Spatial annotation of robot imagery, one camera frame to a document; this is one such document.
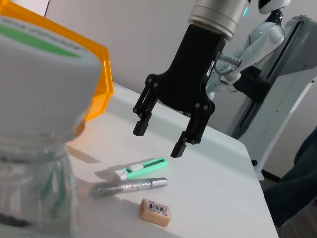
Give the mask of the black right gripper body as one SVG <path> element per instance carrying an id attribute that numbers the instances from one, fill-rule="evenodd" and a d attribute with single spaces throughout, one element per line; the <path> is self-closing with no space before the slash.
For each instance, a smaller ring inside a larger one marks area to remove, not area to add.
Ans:
<path id="1" fill-rule="evenodd" d="M 216 55 L 225 46 L 224 37 L 190 24 L 171 63 L 163 74 L 148 76 L 149 109 L 156 100 L 177 110 L 209 117 L 215 104 L 207 97 L 208 70 L 213 69 Z"/>

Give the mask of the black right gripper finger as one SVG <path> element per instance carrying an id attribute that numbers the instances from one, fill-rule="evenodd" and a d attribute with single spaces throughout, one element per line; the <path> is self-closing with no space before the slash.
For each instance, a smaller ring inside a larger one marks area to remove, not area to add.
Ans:
<path id="1" fill-rule="evenodd" d="M 133 134 L 135 136 L 143 136 L 145 134 L 152 115 L 152 109 L 154 108 L 157 100 L 157 95 L 152 86 L 146 85 L 133 107 L 133 112 L 140 118 L 133 130 Z"/>
<path id="2" fill-rule="evenodd" d="M 179 158 L 185 151 L 186 144 L 199 144 L 207 126 L 210 114 L 191 115 L 188 126 L 175 144 L 171 157 Z"/>

